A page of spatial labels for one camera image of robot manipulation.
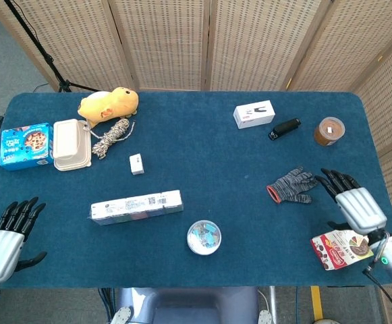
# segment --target gray glove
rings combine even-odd
[[[311,197],[301,192],[308,191],[317,186],[318,182],[310,172],[302,172],[304,168],[298,167],[279,178],[274,184],[267,186],[267,190],[276,203],[288,200],[295,203],[309,204]]]

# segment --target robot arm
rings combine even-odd
[[[30,201],[11,203],[0,218],[0,284],[7,281],[14,272],[33,267],[46,257],[41,252],[35,258],[19,261],[20,252],[35,221],[46,204],[40,204],[32,210],[38,198]]]
[[[367,189],[361,187],[350,175],[338,171],[322,169],[329,179],[315,178],[325,187],[328,194],[338,204],[347,223],[329,225],[336,230],[351,229],[356,233],[368,235],[370,249],[374,253],[372,264],[366,269],[371,272],[381,261],[392,279],[392,236],[385,230],[387,218]]]

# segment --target table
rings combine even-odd
[[[79,118],[87,93],[25,93],[9,104],[3,128]],[[239,130],[236,105],[271,100],[271,124]],[[315,143],[326,116],[341,119],[345,136],[333,146]],[[302,125],[271,141],[275,124],[298,117]],[[0,168],[0,215],[12,201],[39,196],[47,203],[22,251],[46,250],[46,259],[16,273],[5,287],[350,286],[371,284],[366,262],[325,271],[310,239],[344,222],[317,186],[311,205],[276,205],[266,185],[299,165],[352,174],[372,192],[388,217],[392,208],[360,99],[346,92],[141,92],[133,134],[92,166],[60,172],[52,165],[19,171]],[[115,120],[98,125],[107,131]],[[132,175],[130,155],[141,153],[145,174]],[[181,190],[184,211],[99,226],[90,204]],[[210,256],[186,244],[188,228],[214,221],[223,234]],[[390,279],[379,269],[382,283]]]

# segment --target yellow plush toy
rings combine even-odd
[[[116,88],[112,92],[98,91],[83,98],[78,113],[88,120],[90,127],[116,117],[137,114],[139,97],[133,90]]]

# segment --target floor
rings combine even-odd
[[[32,92],[46,83],[24,52],[0,24],[0,115],[11,98]],[[50,86],[38,91],[50,92]],[[368,288],[321,288],[325,318],[341,323],[386,323],[379,293]],[[278,324],[296,323],[296,288],[277,288]],[[298,290],[298,319],[301,324],[314,321],[310,288]],[[0,323],[106,323],[105,311],[96,289],[17,289],[2,291]]]

